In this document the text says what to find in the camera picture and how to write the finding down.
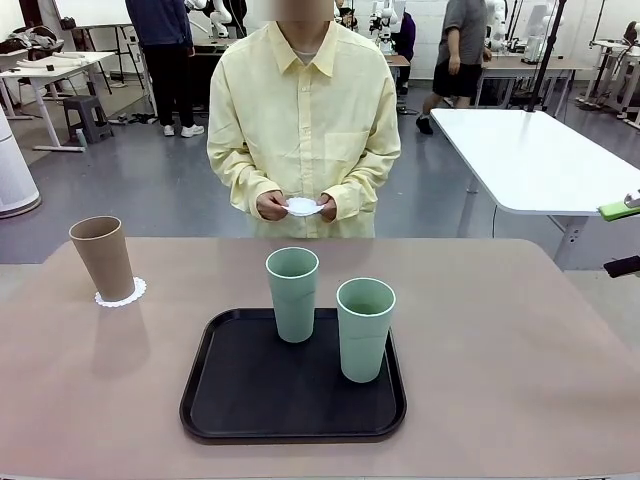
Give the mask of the pale green plastic cup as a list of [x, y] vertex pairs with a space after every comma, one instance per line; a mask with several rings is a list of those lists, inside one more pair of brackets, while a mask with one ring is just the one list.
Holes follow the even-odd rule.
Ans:
[[379, 375], [396, 305], [393, 289], [367, 277], [344, 282], [336, 292], [340, 365], [355, 383]]
[[301, 343], [313, 334], [319, 259], [302, 247], [272, 252], [265, 261], [280, 338]]

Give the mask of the brown plastic cup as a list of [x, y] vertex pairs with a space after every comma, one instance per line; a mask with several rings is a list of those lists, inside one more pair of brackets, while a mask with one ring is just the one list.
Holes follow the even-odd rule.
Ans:
[[117, 302], [135, 290], [122, 222], [96, 216], [72, 225], [69, 236], [103, 301]]

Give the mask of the white whiteboard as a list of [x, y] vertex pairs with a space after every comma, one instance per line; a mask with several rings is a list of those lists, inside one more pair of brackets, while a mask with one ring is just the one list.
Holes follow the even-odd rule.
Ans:
[[125, 0], [53, 0], [60, 18], [79, 28], [130, 25]]

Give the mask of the white desk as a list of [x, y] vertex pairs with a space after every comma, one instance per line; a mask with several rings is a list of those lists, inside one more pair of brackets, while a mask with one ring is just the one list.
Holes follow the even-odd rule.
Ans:
[[83, 153], [85, 151], [84, 147], [63, 146], [60, 143], [47, 110], [43, 92], [47, 85], [51, 85], [54, 99], [58, 100], [55, 83], [79, 74], [85, 74], [88, 78], [86, 81], [87, 86], [93, 88], [93, 66], [112, 56], [114, 56], [113, 52], [62, 52], [35, 62], [18, 61], [14, 67], [0, 73], [0, 87], [4, 86], [3, 81], [5, 79], [25, 78], [29, 80], [41, 118], [50, 138], [50, 145], [35, 145], [33, 147], [35, 151], [73, 153]]

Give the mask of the brown topped desk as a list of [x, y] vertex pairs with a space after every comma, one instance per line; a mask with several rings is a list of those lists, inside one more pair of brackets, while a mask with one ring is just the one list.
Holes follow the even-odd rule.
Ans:
[[499, 101], [496, 109], [506, 109], [509, 101], [513, 97], [517, 80], [542, 79], [542, 84], [547, 83], [546, 92], [542, 96], [541, 109], [546, 111], [549, 108], [556, 83], [563, 79], [560, 100], [557, 110], [570, 90], [571, 79], [576, 77], [578, 72], [588, 72], [592, 69], [586, 62], [567, 58], [552, 57], [546, 68], [541, 63], [529, 64], [522, 60], [521, 56], [496, 55], [491, 60], [482, 64], [482, 73], [477, 85], [477, 91], [473, 106], [481, 108], [481, 93], [485, 80], [506, 80], [507, 88], [502, 100]]

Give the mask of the person's right hand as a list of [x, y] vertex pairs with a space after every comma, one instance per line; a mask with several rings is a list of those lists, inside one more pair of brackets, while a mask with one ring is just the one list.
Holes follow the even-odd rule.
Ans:
[[256, 199], [256, 209], [266, 221], [280, 221], [288, 215], [288, 203], [283, 194], [276, 191], [265, 192]]

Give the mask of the white paper doily coaster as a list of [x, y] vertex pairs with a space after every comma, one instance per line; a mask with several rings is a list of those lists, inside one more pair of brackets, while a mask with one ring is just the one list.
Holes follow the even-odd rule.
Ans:
[[321, 212], [324, 208], [323, 205], [318, 204], [313, 199], [304, 197], [292, 197], [286, 200], [286, 204], [283, 208], [295, 217], [308, 217]]
[[120, 308], [120, 307], [129, 305], [137, 301], [139, 298], [141, 298], [147, 290], [147, 284], [144, 279], [134, 276], [133, 283], [134, 283], [133, 292], [122, 300], [106, 301], [102, 298], [99, 292], [95, 293], [94, 300], [98, 305], [106, 308]]

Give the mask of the person in dark blue top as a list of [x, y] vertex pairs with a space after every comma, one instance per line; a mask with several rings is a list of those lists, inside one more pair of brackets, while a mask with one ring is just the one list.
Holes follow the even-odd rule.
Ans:
[[181, 136], [204, 133], [195, 123], [190, 90], [191, 26], [184, 0], [124, 0], [149, 72], [159, 123], [167, 137], [175, 134], [179, 114]]

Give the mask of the person's left forearm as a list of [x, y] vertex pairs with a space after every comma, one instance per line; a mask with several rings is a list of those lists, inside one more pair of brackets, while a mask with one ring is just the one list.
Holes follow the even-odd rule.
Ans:
[[386, 154], [366, 150], [343, 179], [322, 192], [336, 202], [337, 215], [334, 221], [354, 217], [364, 207], [377, 202], [376, 190], [386, 182], [398, 156], [398, 150]]

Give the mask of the black tripod pole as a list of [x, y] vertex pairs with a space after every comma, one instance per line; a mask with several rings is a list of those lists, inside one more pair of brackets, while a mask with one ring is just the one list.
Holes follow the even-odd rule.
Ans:
[[526, 112], [533, 112], [538, 103], [567, 1], [545, 0], [544, 12], [534, 17], [536, 22], [532, 24], [524, 56], [526, 63], [535, 65], [534, 83], [528, 93]]

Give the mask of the person in yellow shirt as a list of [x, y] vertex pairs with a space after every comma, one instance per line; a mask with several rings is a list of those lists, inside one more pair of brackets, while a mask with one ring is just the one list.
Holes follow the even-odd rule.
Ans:
[[316, 202], [366, 150], [401, 152], [395, 83], [381, 50], [337, 23], [335, 0], [256, 0], [263, 26], [236, 41], [210, 82], [207, 153], [257, 237], [371, 238], [377, 202], [345, 220], [320, 212], [256, 219], [233, 200], [235, 155], [248, 155], [285, 199]]

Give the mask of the black plastic tray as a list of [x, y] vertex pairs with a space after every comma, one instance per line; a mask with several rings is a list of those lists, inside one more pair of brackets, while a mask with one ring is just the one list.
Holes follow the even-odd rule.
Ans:
[[318, 308], [312, 336], [277, 334], [270, 308], [232, 309], [205, 327], [179, 415], [200, 443], [365, 443], [395, 433], [407, 400], [393, 340], [376, 379], [341, 372], [334, 308]]

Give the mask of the person in purple top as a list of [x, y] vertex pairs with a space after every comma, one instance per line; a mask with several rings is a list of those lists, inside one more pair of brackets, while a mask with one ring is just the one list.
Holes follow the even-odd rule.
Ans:
[[408, 82], [411, 73], [411, 60], [414, 56], [414, 46], [416, 39], [416, 25], [412, 16], [407, 12], [403, 12], [400, 31], [392, 34], [395, 44], [396, 53], [404, 57], [409, 63], [398, 69], [398, 77], [396, 80], [396, 89], [399, 94], [406, 95], [408, 92]]

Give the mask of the dark jacket pile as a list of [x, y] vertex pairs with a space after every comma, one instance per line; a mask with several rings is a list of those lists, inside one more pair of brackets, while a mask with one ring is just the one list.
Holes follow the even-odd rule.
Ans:
[[27, 58], [35, 61], [60, 53], [63, 45], [64, 41], [46, 26], [22, 27], [0, 41], [0, 54], [26, 50]]

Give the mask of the grey plastic stool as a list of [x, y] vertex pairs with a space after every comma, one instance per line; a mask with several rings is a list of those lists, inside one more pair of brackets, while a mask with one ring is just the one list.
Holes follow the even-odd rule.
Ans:
[[62, 102], [68, 134], [72, 141], [81, 142], [77, 131], [81, 130], [88, 144], [100, 143], [114, 132], [102, 108], [94, 95], [76, 95]]

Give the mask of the large white table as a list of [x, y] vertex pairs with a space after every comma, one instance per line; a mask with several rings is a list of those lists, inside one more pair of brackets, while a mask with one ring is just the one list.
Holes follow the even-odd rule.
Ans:
[[432, 118], [471, 173], [460, 238], [484, 189], [503, 211], [549, 218], [563, 234], [553, 260], [564, 268], [599, 207], [640, 193], [639, 169], [544, 112], [435, 109]]

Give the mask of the person's right forearm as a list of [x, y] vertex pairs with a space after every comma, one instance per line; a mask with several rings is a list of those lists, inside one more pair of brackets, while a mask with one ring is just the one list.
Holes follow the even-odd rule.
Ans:
[[235, 155], [231, 170], [231, 193], [233, 200], [243, 200], [247, 210], [256, 219], [260, 218], [256, 209], [256, 199], [269, 191], [280, 191], [281, 188], [260, 170], [248, 155]]

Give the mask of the person in grey shirt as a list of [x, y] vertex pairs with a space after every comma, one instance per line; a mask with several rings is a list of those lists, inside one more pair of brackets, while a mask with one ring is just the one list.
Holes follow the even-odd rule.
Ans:
[[477, 91], [485, 61], [492, 58], [485, 45], [487, 6], [485, 0], [448, 0], [442, 24], [441, 40], [432, 93], [423, 102], [416, 119], [418, 130], [431, 135], [431, 110], [445, 97], [455, 99], [456, 109], [468, 108]]

